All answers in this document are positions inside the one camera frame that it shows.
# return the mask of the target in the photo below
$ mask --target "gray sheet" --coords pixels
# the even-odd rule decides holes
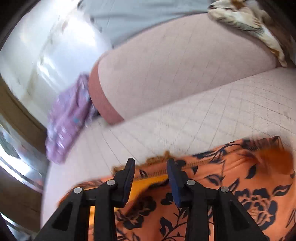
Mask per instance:
[[[154,25],[207,12],[211,0],[82,0],[78,9],[89,15],[113,46]]]

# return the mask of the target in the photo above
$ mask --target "silver rivet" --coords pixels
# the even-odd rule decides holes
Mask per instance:
[[[109,186],[113,186],[115,183],[116,183],[116,181],[113,179],[107,181],[107,185],[109,185]]]
[[[195,185],[195,181],[189,179],[189,180],[187,181],[187,184],[188,184],[189,186],[193,186],[193,185]]]
[[[82,188],[81,187],[75,188],[74,189],[74,192],[75,193],[81,193],[82,192]]]
[[[228,192],[229,191],[229,188],[228,187],[225,187],[225,186],[223,186],[223,187],[221,187],[221,191],[222,192]]]

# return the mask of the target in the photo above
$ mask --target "white glossy surface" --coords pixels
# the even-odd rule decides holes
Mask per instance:
[[[0,51],[0,73],[13,94],[47,125],[58,93],[111,49],[108,38],[76,11],[78,0],[41,0]]]

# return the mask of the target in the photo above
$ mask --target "pink cushion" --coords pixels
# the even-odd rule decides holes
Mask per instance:
[[[89,80],[99,86],[90,94],[99,111],[102,98],[108,100],[110,112],[102,116],[116,123],[276,63],[259,40],[197,14],[151,28],[107,53]]]

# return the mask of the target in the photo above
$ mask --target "purple fabric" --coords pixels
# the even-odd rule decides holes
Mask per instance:
[[[97,113],[89,96],[88,81],[89,76],[81,74],[76,84],[62,92],[53,104],[45,142],[50,161],[58,164],[65,161],[80,130]]]

